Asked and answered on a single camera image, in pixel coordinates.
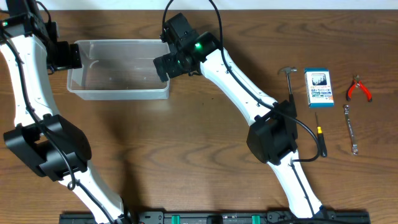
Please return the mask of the clear plastic container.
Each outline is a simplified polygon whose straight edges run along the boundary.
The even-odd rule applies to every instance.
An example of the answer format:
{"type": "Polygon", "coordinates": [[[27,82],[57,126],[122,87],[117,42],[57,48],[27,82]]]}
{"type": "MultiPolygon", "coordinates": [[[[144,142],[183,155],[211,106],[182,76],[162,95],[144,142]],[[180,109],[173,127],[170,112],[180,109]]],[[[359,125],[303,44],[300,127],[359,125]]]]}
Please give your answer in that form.
{"type": "Polygon", "coordinates": [[[170,82],[153,59],[169,53],[157,39],[78,40],[82,67],[68,71],[67,89],[83,100],[165,100],[170,82]]]}

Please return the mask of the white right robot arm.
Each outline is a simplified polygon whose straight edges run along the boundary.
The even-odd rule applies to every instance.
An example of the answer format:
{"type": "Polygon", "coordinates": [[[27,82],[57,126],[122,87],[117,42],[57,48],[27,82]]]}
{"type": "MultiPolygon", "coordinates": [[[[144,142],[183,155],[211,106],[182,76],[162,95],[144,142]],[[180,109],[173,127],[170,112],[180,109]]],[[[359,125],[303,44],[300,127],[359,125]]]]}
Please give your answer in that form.
{"type": "Polygon", "coordinates": [[[293,96],[279,103],[260,90],[234,63],[221,37],[202,35],[179,13],[162,23],[160,39],[170,52],[154,59],[162,82],[197,72],[213,82],[248,123],[246,143],[260,162],[274,171],[297,218],[319,217],[323,209],[303,172],[299,158],[297,119],[293,96]]]}

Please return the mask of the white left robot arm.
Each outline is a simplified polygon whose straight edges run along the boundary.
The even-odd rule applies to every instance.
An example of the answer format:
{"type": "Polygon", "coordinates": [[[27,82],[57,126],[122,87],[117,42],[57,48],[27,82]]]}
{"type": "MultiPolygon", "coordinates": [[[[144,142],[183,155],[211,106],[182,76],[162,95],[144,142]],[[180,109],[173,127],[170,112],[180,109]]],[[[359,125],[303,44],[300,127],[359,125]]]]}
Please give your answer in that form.
{"type": "Polygon", "coordinates": [[[44,19],[39,1],[2,1],[1,53],[16,105],[14,129],[4,142],[33,173],[73,192],[95,223],[133,223],[122,198],[97,173],[87,137],[61,116],[49,82],[57,71],[81,68],[77,44],[59,40],[58,26],[44,19]]]}

